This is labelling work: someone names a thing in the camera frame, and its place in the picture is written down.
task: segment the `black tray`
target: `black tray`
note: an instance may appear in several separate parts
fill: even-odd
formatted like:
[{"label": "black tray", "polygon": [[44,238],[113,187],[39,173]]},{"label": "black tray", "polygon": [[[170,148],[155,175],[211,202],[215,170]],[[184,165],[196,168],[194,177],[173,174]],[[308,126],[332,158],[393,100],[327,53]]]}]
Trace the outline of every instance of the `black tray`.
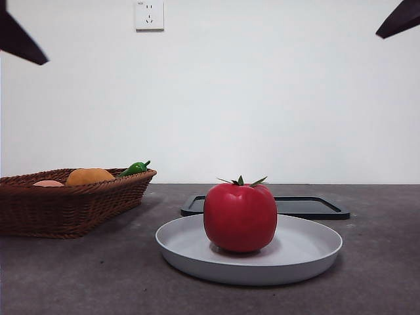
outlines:
[{"label": "black tray", "polygon": [[[205,196],[191,196],[181,208],[181,215],[203,213]],[[319,197],[274,197],[278,213],[309,220],[344,220],[350,212],[339,209],[331,202]]]}]

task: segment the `plate rim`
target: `plate rim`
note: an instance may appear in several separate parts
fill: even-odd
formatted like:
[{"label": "plate rim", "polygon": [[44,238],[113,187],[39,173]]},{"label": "plate rim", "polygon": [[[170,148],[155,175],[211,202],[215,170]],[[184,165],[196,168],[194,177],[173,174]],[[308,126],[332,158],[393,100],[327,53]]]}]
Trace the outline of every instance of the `plate rim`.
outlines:
[{"label": "plate rim", "polygon": [[332,252],[330,252],[330,253],[328,253],[328,254],[326,254],[324,256],[321,256],[320,258],[314,259],[314,260],[307,260],[307,261],[295,262],[295,263],[290,263],[290,264],[249,264],[249,263],[247,264],[247,263],[239,263],[239,262],[230,262],[230,263],[226,263],[226,262],[215,262],[215,261],[208,261],[207,259],[197,259],[197,258],[194,258],[194,257],[189,257],[189,256],[186,256],[186,255],[177,253],[177,252],[173,251],[172,249],[169,249],[166,245],[164,245],[164,244],[162,244],[162,242],[160,242],[160,240],[158,238],[158,233],[159,233],[159,231],[161,231],[162,229],[164,229],[165,226],[167,226],[167,225],[169,225],[172,222],[177,221],[177,220],[182,220],[182,219],[185,219],[185,220],[190,219],[190,220],[192,220],[192,218],[199,217],[199,216],[202,216],[203,217],[204,214],[191,215],[191,216],[187,216],[187,217],[181,217],[181,218],[177,218],[177,219],[174,219],[174,220],[170,220],[169,222],[166,222],[165,224],[163,224],[162,226],[160,226],[158,228],[158,230],[156,230],[155,240],[157,241],[157,243],[159,244],[159,246],[161,246],[162,248],[164,248],[166,251],[171,252],[171,253],[173,253],[175,255],[178,255],[178,256],[187,258],[187,259],[192,259],[194,261],[201,262],[201,263],[219,264],[219,265],[224,265],[224,266],[263,267],[263,268],[264,267],[279,267],[279,266],[297,266],[297,265],[301,265],[301,264],[315,263],[317,261],[322,261],[322,260],[324,260],[324,259],[326,259],[328,257],[334,256],[335,254],[337,254],[339,252],[339,250],[343,246],[343,238],[341,237],[341,235],[337,231],[335,231],[334,229],[330,228],[329,226],[326,226],[326,225],[321,224],[321,223],[318,223],[318,222],[314,222],[312,220],[302,219],[302,218],[299,218],[299,217],[292,217],[292,216],[289,216],[289,215],[279,215],[279,214],[277,214],[278,217],[279,216],[280,217],[287,217],[287,218],[289,218],[291,220],[295,220],[296,219],[296,220],[309,221],[309,222],[311,222],[313,224],[317,224],[317,225],[320,225],[320,226],[323,226],[323,227],[327,228],[328,230],[330,230],[331,232],[333,232],[333,234],[336,234],[336,236],[338,236],[338,238],[340,240],[339,246],[334,251],[332,251]]}]

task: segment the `tray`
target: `tray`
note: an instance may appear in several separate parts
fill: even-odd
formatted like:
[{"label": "tray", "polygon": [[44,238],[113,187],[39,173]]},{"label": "tray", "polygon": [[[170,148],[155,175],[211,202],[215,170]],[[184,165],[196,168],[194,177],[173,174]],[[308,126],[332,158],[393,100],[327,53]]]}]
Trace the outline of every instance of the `tray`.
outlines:
[{"label": "tray", "polygon": [[203,215],[173,220],[156,232],[165,260],[189,275],[235,285],[280,285],[321,274],[343,245],[336,231],[317,222],[278,215],[274,238],[252,253],[231,253],[206,236]]},{"label": "tray", "polygon": [[[291,215],[308,220],[345,220],[350,212],[338,208],[330,201],[313,196],[274,197],[278,214]],[[198,215],[203,213],[205,196],[191,196],[181,208],[181,215]]]}]

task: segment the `tomato stem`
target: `tomato stem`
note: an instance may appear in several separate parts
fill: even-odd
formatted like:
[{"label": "tomato stem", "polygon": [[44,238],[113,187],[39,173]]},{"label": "tomato stem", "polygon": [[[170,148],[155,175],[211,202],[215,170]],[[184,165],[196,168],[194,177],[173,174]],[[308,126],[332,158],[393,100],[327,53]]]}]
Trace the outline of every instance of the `tomato stem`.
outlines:
[{"label": "tomato stem", "polygon": [[[249,187],[255,187],[258,184],[262,184],[266,178],[267,178],[267,176],[265,176],[262,179],[257,180],[256,182],[253,182],[252,184],[249,185]],[[228,182],[229,184],[233,184],[233,185],[236,185],[236,186],[244,186],[242,175],[239,176],[238,180],[233,180],[232,179],[231,181],[229,181],[229,180],[221,179],[219,177],[217,179],[222,180],[224,182]]]}]

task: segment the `white plate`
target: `white plate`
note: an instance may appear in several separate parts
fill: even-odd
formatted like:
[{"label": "white plate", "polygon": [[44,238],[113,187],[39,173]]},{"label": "white plate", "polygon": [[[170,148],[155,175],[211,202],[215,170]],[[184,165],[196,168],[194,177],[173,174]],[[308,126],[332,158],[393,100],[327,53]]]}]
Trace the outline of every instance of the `white plate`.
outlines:
[{"label": "white plate", "polygon": [[203,215],[192,215],[161,226],[156,240],[166,261],[202,279],[238,285],[297,282],[327,270],[343,245],[325,225],[278,215],[274,238],[260,251],[228,253],[206,236]]}]

